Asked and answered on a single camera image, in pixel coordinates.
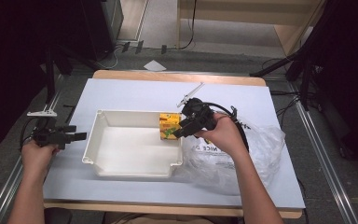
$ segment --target yellow box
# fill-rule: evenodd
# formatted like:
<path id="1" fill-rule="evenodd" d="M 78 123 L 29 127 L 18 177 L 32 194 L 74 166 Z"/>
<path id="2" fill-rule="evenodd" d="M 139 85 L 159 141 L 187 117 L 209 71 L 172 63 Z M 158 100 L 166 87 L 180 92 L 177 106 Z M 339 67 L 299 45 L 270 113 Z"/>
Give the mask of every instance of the yellow box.
<path id="1" fill-rule="evenodd" d="M 159 136 L 161 139 L 177 139 L 173 132 L 180 129 L 181 115 L 178 113 L 159 114 Z"/>

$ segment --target gray carpet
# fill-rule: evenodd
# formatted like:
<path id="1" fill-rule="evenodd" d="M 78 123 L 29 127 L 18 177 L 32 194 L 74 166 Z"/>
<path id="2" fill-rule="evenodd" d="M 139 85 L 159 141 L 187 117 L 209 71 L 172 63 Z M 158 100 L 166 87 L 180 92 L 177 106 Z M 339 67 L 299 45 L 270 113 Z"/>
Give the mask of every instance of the gray carpet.
<path id="1" fill-rule="evenodd" d="M 158 50 L 143 49 L 141 53 L 135 54 L 135 49 L 125 53 L 117 51 L 117 70 L 144 70 L 143 66 L 152 60 L 161 63 L 169 71 L 198 71 L 214 73 L 235 73 L 242 76 L 261 69 L 263 62 L 269 58 L 247 57 L 244 55 L 225 55 L 212 53 L 197 53 L 188 51 L 169 51 L 161 55 Z M 115 63 L 115 58 L 109 55 L 101 62 L 105 65 Z M 274 72 L 269 77 L 282 77 L 284 68 Z M 87 78 L 92 77 L 92 72 L 82 64 L 75 64 L 73 74 L 68 77 L 68 82 L 63 91 L 62 98 L 57 105 L 60 122 L 66 119 L 69 108 L 62 107 L 63 104 L 75 104 L 82 92 Z M 275 91 L 288 91 L 285 81 L 268 80 L 268 86 Z M 0 190 L 5 184 L 11 169 L 20 155 L 18 149 L 19 132 L 27 120 L 26 112 L 41 110 L 44 106 L 46 90 L 37 95 L 29 108 L 19 118 L 7 137 L 0 144 Z M 275 108 L 286 107 L 293 99 L 291 96 L 273 96 Z M 358 215 L 358 161 L 348 161 L 339 155 L 337 140 L 332 135 L 323 114 L 315 109 L 310 113 L 315 126 L 324 141 L 330 159 L 334 163 L 337 173 L 344 184 L 349 197 L 353 200 L 354 209 Z M 291 107 L 284 115 L 282 126 L 286 133 L 286 144 L 292 158 L 298 179 L 304 185 L 304 200 L 310 223 L 343 223 L 338 210 L 337 203 L 326 182 L 320 163 L 314 153 L 311 142 L 295 107 Z M 101 223 L 103 212 L 74 211 L 72 223 Z M 305 216 L 299 219 L 286 219 L 285 223 L 306 223 Z"/>

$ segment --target crumpled plastic bag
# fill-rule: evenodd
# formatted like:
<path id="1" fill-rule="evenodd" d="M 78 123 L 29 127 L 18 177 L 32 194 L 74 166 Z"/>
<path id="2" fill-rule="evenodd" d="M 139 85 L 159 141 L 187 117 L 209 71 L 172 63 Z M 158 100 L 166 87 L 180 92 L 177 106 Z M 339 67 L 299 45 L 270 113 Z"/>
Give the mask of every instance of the crumpled plastic bag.
<path id="1" fill-rule="evenodd" d="M 267 187 L 278 172 L 284 145 L 284 132 L 274 126 L 257 127 L 243 122 L 249 152 L 255 169 Z M 173 176 L 221 193 L 240 194 L 234 162 L 212 142 L 189 136 L 183 141 L 184 163 Z"/>

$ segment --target wooden table edge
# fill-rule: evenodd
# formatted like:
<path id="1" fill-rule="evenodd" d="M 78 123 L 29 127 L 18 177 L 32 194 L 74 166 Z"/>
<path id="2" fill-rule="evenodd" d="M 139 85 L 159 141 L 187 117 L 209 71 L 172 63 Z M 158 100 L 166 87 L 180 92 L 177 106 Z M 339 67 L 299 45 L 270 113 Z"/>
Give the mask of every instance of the wooden table edge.
<path id="1" fill-rule="evenodd" d="M 266 86 L 266 81 L 261 77 L 231 77 L 220 75 L 191 74 L 188 72 L 149 72 L 149 71 L 114 71 L 98 70 L 92 78 L 99 79 L 122 79 L 144 81 L 172 81 L 172 82 L 205 82 L 213 84 Z"/>
<path id="2" fill-rule="evenodd" d="M 131 212 L 142 214 L 168 214 L 188 216 L 242 217 L 240 207 L 194 206 L 175 204 L 139 204 L 139 203 L 96 203 L 96 202 L 61 202 L 47 201 L 45 207 L 60 207 L 74 210 Z M 300 218 L 302 209 L 279 208 L 282 218 Z"/>

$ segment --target wire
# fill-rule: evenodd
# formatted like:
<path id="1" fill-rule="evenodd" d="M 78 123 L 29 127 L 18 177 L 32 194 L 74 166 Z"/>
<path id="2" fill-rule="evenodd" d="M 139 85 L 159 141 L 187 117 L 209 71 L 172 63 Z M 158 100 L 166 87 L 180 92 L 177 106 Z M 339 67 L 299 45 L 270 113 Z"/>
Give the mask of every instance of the wire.
<path id="1" fill-rule="evenodd" d="M 179 48 L 179 49 L 186 49 L 191 42 L 193 42 L 193 38 L 194 38 L 194 20 L 196 19 L 196 9 L 197 9 L 197 0 L 194 1 L 194 8 L 193 8 L 193 21 L 191 22 L 191 38 L 190 41 L 188 41 L 187 45 Z"/>
<path id="2" fill-rule="evenodd" d="M 269 91 L 271 95 L 299 95 L 299 91 Z"/>
<path id="3" fill-rule="evenodd" d="M 224 107 L 222 107 L 221 105 L 217 105 L 217 104 L 214 104 L 214 103 L 209 103 L 209 102 L 202 102 L 202 103 L 198 103 L 198 104 L 193 104 L 192 106 L 197 106 L 197 105 L 211 105 L 211 106 L 214 106 L 214 107 L 217 107 L 217 108 L 219 108 L 219 109 L 222 109 L 223 111 L 225 111 L 230 117 L 232 117 L 232 118 L 234 118 L 234 119 L 236 119 L 235 117 L 234 117 L 234 113 L 236 114 L 236 109 L 233 111 L 233 113 L 231 113 L 231 112 L 229 112 L 227 109 L 225 109 Z"/>
<path id="4" fill-rule="evenodd" d="M 306 189 L 305 189 L 305 186 L 304 184 L 301 182 L 301 180 L 299 178 L 297 178 L 297 182 L 298 184 L 300 185 L 300 187 L 302 188 L 302 192 L 304 194 L 304 198 L 308 198 L 307 197 L 307 193 L 306 193 Z M 303 209 L 303 212 L 304 212 L 304 218 L 305 218 L 305 223 L 309 224 L 310 223 L 310 220 L 308 219 L 308 212 L 307 212 L 307 208 L 304 208 Z"/>
<path id="5" fill-rule="evenodd" d="M 280 60 L 283 60 L 283 59 L 286 59 L 289 63 L 290 62 L 293 62 L 292 60 L 290 60 L 290 59 L 288 59 L 287 57 L 285 57 L 285 58 L 272 58 L 272 59 L 268 59 L 268 60 L 266 60 L 266 61 L 264 61 L 262 64 L 261 64 L 261 70 L 264 70 L 264 66 L 266 65 L 266 63 L 269 63 L 269 62 L 271 62 L 271 61 L 280 61 Z"/>
<path id="6" fill-rule="evenodd" d="M 190 25 L 188 25 L 188 27 L 190 28 L 191 31 L 191 38 L 188 41 L 187 45 L 184 47 L 181 47 L 179 49 L 177 48 L 167 48 L 167 50 L 181 50 L 181 49 L 186 49 L 188 46 L 190 46 L 190 44 L 193 42 L 194 39 L 194 20 L 196 19 L 196 10 L 197 10 L 197 0 L 194 1 L 194 8 L 193 8 L 193 18 L 192 18 L 192 22 L 191 22 L 191 27 Z M 135 46 L 129 46 L 129 48 L 133 48 L 133 49 L 137 49 L 138 47 Z"/>
<path id="7" fill-rule="evenodd" d="M 300 100 L 300 98 L 298 96 L 296 96 L 290 103 L 287 107 L 284 107 L 282 109 L 279 109 L 276 111 L 277 113 L 277 117 L 281 116 L 281 127 L 283 126 L 283 119 L 284 119 L 284 114 L 286 113 L 286 111 L 292 107 L 293 105 L 295 105 L 298 101 Z"/>
<path id="8" fill-rule="evenodd" d="M 118 64 L 118 58 L 117 58 L 117 55 L 116 55 L 116 51 L 117 51 L 118 49 L 121 49 L 121 48 L 123 48 L 123 47 L 119 46 L 118 48 L 115 48 L 115 50 L 113 50 L 113 56 L 114 56 L 115 59 L 116 59 L 116 62 L 115 62 L 114 65 L 112 65 L 112 66 L 105 66 L 105 65 L 103 65 L 103 64 L 101 64 L 101 63 L 98 63 L 98 62 L 96 62 L 96 63 L 97 63 L 98 65 L 100 65 L 100 66 L 101 66 L 102 68 L 104 68 L 104 69 L 112 69 L 112 68 L 116 67 L 117 64 Z"/>
<path id="9" fill-rule="evenodd" d="M 25 129 L 27 128 L 28 124 L 34 119 L 38 119 L 38 118 L 28 119 L 25 122 L 25 124 L 22 126 L 21 133 L 20 133 L 20 150 L 22 149 L 22 146 L 24 145 L 25 140 L 31 136 L 31 135 L 28 135 L 26 138 L 24 138 Z"/>
<path id="10" fill-rule="evenodd" d="M 98 60 L 98 61 L 96 61 L 96 62 L 101 62 L 101 61 L 105 60 L 108 55 L 109 55 L 109 51 L 107 51 L 107 52 L 105 53 L 105 55 L 104 55 L 100 60 Z"/>

